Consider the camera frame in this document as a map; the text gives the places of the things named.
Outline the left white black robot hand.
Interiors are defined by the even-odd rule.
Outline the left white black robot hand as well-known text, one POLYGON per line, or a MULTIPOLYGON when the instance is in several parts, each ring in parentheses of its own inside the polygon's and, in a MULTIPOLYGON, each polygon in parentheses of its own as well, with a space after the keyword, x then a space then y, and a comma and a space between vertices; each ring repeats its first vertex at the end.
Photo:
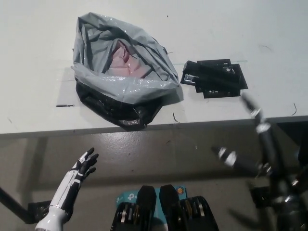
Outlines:
POLYGON ((69 214, 73 207, 83 181, 96 170, 94 165, 97 163, 99 154, 93 154, 94 148, 86 151, 66 173, 61 181, 50 207, 57 207, 69 214))

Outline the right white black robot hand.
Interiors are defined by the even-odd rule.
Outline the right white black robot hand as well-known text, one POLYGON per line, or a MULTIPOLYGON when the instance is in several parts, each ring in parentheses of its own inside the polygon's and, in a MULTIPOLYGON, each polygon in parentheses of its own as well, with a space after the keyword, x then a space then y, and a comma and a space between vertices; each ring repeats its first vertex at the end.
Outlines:
POLYGON ((278 231, 306 231, 308 206, 302 193, 308 189, 308 169, 304 168, 294 180, 289 177, 271 123, 246 93, 241 94, 241 100, 255 124, 262 150, 261 161, 255 163, 223 146, 213 146, 211 150, 224 165, 255 178, 265 176, 269 179, 268 186, 251 187, 250 193, 256 208, 272 208, 277 218, 278 231))

